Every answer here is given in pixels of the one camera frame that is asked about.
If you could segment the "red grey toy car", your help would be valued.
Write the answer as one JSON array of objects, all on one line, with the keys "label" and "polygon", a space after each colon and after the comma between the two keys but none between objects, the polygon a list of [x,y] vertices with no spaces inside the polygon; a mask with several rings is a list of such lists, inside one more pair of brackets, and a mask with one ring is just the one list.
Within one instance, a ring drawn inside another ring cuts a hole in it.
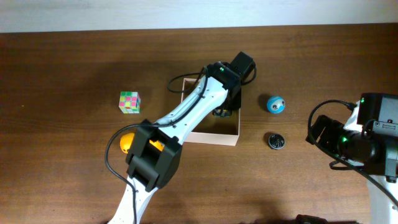
[{"label": "red grey toy car", "polygon": [[219,109],[214,109],[213,110],[213,115],[220,117],[220,118],[228,118],[232,115],[231,110],[219,110]]}]

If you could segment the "blue ball with eyes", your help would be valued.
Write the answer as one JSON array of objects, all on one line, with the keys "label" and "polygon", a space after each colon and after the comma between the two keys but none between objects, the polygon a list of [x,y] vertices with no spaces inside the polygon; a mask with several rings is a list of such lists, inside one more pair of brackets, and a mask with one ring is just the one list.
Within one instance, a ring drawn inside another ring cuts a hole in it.
[{"label": "blue ball with eyes", "polygon": [[283,112],[285,106],[285,100],[281,96],[272,96],[267,101],[267,110],[272,114]]}]

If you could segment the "pastel puzzle cube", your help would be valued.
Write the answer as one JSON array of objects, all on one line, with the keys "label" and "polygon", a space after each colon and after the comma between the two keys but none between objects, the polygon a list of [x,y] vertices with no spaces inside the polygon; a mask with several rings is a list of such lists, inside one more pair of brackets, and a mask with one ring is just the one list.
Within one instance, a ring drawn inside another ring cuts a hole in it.
[{"label": "pastel puzzle cube", "polygon": [[119,97],[119,109],[124,114],[139,114],[141,98],[138,92],[122,91]]}]

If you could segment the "orange toy figure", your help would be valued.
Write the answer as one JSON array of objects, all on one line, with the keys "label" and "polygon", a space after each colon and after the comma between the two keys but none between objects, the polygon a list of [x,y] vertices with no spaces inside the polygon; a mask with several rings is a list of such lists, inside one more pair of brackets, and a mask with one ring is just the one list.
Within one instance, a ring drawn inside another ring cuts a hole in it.
[{"label": "orange toy figure", "polygon": [[[165,148],[165,144],[159,140],[148,140],[148,143],[151,147],[155,148],[156,150],[162,152]],[[122,135],[119,141],[119,147],[123,153],[128,154],[133,150],[134,146],[142,145],[141,140],[136,137],[135,133],[127,133]]]}]

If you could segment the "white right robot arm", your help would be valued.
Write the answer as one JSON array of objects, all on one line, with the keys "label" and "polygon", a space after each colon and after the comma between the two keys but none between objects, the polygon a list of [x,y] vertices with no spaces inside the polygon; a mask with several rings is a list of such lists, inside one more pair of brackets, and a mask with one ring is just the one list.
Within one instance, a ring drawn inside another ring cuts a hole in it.
[{"label": "white right robot arm", "polygon": [[347,122],[310,116],[306,140],[333,159],[330,169],[367,180],[371,223],[397,223],[397,96],[363,93],[341,104],[351,111]]}]

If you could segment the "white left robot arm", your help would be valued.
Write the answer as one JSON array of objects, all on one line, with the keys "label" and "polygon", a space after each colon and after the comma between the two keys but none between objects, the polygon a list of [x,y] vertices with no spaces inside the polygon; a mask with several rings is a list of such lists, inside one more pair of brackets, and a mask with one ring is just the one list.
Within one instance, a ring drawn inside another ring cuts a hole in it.
[{"label": "white left robot arm", "polygon": [[126,183],[111,223],[139,223],[154,193],[165,187],[176,173],[183,143],[193,129],[216,108],[232,100],[241,90],[242,73],[228,63],[216,62],[202,69],[197,87],[173,111],[156,122],[144,120],[118,130],[136,129],[127,149],[127,176],[110,172]]}]

